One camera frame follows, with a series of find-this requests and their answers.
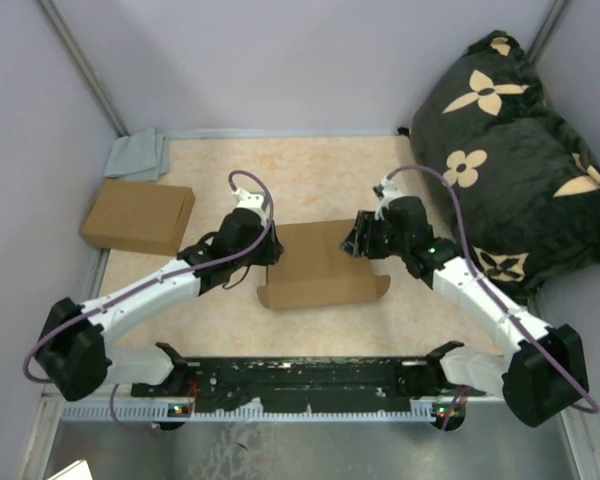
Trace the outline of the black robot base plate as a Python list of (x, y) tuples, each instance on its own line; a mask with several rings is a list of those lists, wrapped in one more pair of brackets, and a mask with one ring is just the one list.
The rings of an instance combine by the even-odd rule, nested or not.
[(439, 355), (421, 357), (189, 357), (159, 385), (136, 383), (132, 396), (180, 398), (185, 418), (374, 420), (460, 428), (471, 389), (442, 374)]

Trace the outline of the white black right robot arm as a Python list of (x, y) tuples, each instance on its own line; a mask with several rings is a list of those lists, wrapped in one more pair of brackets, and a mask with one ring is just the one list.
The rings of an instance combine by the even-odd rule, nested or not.
[(455, 345), (425, 375), (428, 389), (447, 396), (458, 386), (497, 396), (524, 424), (536, 427), (589, 400), (584, 349), (570, 326), (552, 327), (517, 305), (479, 273), (460, 245), (437, 237), (425, 207), (385, 177), (379, 206), (358, 212), (341, 248), (352, 257), (398, 257), (409, 274), (451, 300), (489, 336), (496, 355)]

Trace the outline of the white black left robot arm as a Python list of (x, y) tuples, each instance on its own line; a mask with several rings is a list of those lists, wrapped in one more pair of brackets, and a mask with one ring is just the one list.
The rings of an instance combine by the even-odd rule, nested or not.
[(237, 205), (219, 229), (158, 271), (82, 304), (64, 298), (53, 305), (34, 357), (65, 400), (82, 400), (104, 385), (130, 384), (149, 396), (187, 390), (193, 369), (169, 344), (130, 349), (115, 343), (171, 306), (227, 288), (236, 271), (279, 260), (270, 193), (234, 188), (233, 194)]

